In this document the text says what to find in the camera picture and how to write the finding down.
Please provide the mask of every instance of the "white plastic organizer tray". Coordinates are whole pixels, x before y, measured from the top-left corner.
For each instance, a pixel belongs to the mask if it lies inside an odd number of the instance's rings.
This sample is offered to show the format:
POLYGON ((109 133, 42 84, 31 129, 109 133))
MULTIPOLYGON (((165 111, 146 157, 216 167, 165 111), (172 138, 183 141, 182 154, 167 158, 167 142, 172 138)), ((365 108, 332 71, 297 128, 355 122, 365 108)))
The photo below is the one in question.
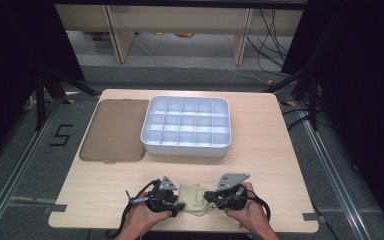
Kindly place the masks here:
POLYGON ((224 157, 231 142, 229 104, 221 98, 156 96, 141 140, 150 154, 224 157))

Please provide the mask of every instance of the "person's left hand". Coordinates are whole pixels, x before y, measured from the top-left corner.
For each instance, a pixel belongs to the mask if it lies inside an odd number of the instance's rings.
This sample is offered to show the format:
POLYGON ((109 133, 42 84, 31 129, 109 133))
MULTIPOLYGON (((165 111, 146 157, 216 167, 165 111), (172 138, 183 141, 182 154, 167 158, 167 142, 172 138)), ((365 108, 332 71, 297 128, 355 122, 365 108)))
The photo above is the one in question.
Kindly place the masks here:
POLYGON ((170 211, 155 213, 145 203, 139 203, 130 209, 123 230, 117 240, 134 240, 147 233, 155 224, 171 217, 170 211))

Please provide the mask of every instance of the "wooden table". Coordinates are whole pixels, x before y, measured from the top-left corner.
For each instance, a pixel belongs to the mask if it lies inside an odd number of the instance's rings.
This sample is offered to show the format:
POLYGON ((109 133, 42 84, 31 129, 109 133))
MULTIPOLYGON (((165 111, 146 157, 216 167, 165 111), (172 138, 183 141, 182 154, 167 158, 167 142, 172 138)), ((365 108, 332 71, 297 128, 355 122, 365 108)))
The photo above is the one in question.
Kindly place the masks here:
MULTIPOLYGON (((164 90, 106 90, 104 99, 151 99, 155 95, 222 97, 230 105, 232 143, 224 158, 151 156, 137 162, 87 162, 77 152, 49 224, 56 228, 118 228, 127 205, 151 180, 164 175, 179 186, 200 183, 214 190, 223 173, 249 173, 256 193, 272 210, 276 232, 315 232, 318 222, 304 221, 314 213, 276 97, 269 93, 164 90)), ((180 212, 153 230, 245 232, 223 211, 208 209, 202 217, 180 212)))

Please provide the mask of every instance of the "cloth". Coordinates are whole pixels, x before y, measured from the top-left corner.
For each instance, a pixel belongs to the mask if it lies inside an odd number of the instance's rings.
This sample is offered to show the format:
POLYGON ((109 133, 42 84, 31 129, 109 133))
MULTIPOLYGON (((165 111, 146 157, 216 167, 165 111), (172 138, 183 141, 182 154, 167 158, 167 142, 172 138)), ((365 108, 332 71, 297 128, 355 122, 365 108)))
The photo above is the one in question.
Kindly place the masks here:
POLYGON ((195 216, 203 216, 207 208, 211 205, 204 198, 207 191, 199 184, 180 184, 178 203, 186 203, 183 212, 191 213, 195 216))

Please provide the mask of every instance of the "hand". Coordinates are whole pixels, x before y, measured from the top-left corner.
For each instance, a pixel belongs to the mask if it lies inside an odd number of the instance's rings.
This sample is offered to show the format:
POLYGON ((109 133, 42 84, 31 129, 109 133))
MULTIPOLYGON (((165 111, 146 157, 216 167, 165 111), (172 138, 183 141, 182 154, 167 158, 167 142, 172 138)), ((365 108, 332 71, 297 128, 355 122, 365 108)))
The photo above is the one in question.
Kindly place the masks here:
MULTIPOLYGON (((242 185, 247 190, 254 192, 251 183, 243 182, 242 185)), ((255 197, 255 194, 251 192, 247 192, 247 195, 248 197, 255 197)), ((257 234, 264 240, 279 239, 271 228, 263 207, 255 201, 247 200, 245 207, 241 210, 225 208, 224 212, 227 216, 239 222, 239 228, 245 227, 248 231, 257 234)))
POLYGON ((155 224, 171 217, 170 211, 155 213, 145 203, 134 205, 127 215, 123 230, 117 240, 134 240, 147 233, 155 224))

